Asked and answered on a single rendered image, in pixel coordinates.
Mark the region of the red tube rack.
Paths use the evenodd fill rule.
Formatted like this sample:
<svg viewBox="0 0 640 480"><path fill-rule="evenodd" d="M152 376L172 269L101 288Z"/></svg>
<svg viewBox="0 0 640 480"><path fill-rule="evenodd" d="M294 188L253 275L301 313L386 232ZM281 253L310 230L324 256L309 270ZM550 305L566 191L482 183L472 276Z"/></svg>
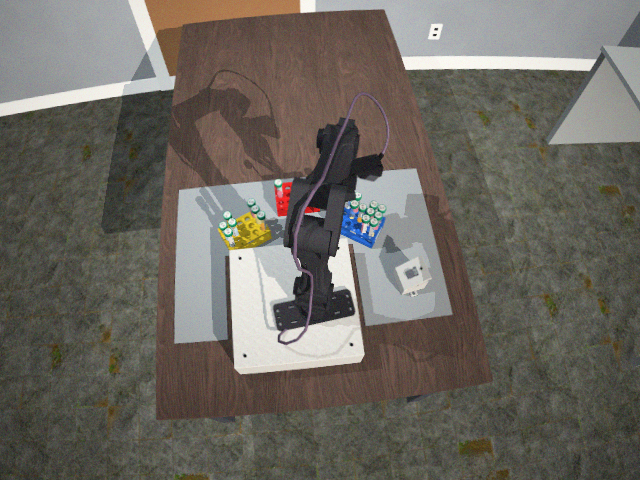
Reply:
<svg viewBox="0 0 640 480"><path fill-rule="evenodd" d="M287 203L289 203L291 184L292 184L292 182L283 183L283 185L282 185L283 197L282 198L278 198L276 187L275 187L275 195L276 195L276 204L277 204L278 217L279 216L287 216L287 210L288 210L288 204ZM290 189L285 189L286 187L290 187ZM282 202L282 203L280 203L280 202ZM312 213L312 212L320 212L320 209L307 206L307 208L305 209L305 213Z"/></svg>

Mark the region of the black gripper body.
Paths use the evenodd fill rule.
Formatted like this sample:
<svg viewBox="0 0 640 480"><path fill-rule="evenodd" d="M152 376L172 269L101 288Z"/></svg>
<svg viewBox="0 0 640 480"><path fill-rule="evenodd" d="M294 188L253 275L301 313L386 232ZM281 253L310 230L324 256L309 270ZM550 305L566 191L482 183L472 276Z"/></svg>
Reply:
<svg viewBox="0 0 640 480"><path fill-rule="evenodd" d="M341 179L341 185L342 185L342 180L344 180L344 179L348 178L348 177L349 177L349 175L350 175L350 173L348 174L348 176L346 176L346 177L344 177L344 178L342 178L342 179ZM353 200L355 200L355 199L356 199L356 193L355 193L355 191L347 192L347 194L346 194L346 201L353 201Z"/></svg>

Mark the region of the yellow rack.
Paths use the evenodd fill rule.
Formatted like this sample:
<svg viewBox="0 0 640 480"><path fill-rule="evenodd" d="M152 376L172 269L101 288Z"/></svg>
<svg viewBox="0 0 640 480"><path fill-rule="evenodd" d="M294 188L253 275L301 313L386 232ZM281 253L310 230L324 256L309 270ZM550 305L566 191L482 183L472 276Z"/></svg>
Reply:
<svg viewBox="0 0 640 480"><path fill-rule="evenodd" d="M246 222L245 219L247 219L247 218L249 218L249 220L247 220L247 222ZM228 246L229 250L236 250L236 249L240 249L240 248L241 249L255 248L255 247L261 245L262 243L272 239L271 231L268 228L267 224L266 224L266 226L267 226L266 230L262 231L260 229L260 224L256 223L255 218L253 218L251 216L250 212L245 214L245 215L243 215L243 216L241 216L241 217L239 217L239 218L237 218L236 221L237 221L237 224L239 222L242 222L242 223L239 224L239 226L236 225L237 229L238 229L238 232L239 232L239 235L236 236L236 237L232 235L233 239L234 239L234 242L235 242L235 246L234 247L230 247L229 242L225 239L225 237L224 237L222 231L220 230L220 228L218 228L220 236L222 236L222 238L224 239L224 241L225 241L226 245ZM241 230L242 230L242 232L241 232Z"/></svg>

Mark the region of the blue tube rack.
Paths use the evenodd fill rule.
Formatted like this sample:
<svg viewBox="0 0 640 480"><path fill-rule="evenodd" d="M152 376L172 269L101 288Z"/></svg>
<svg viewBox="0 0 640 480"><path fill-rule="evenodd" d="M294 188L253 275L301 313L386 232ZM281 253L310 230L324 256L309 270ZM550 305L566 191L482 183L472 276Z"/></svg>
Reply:
<svg viewBox="0 0 640 480"><path fill-rule="evenodd" d="M344 212L346 212L347 214L344 213L345 216L343 216L341 235L346 236L346 237L348 237L348 238L350 238L350 239L352 239L352 240L354 240L354 241L356 241L356 242L358 242L360 244L363 244L363 245L365 245L365 246L367 246L369 248L372 248L374 243L375 243L375 241L376 241L378 233L380 233L380 231L381 231L383 222L385 221L385 217L383 217L379 228L377 230L375 230L374 236L370 237L370 236L368 236L369 235L370 226L369 227L367 226L366 233L362 233L361 232L362 222L361 223L357 222L359 211L356 212L354 219L350 219L349 218L350 209L344 208Z"/></svg>

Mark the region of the grey flat mat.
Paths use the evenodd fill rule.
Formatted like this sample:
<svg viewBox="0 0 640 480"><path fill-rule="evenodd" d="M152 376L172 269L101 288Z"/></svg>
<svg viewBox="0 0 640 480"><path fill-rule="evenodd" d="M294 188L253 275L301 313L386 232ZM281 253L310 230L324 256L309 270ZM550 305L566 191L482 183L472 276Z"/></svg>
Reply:
<svg viewBox="0 0 640 480"><path fill-rule="evenodd" d="M226 263L229 250L218 231L250 212L254 198L272 239L257 247L283 245L287 216L277 213L274 181L179 190L174 344L228 340ZM360 204L386 206L374 245L353 244L365 326L453 315L442 266L416 169L383 171L374 182L357 178ZM432 279L418 295L401 295L394 269L422 255Z"/></svg>

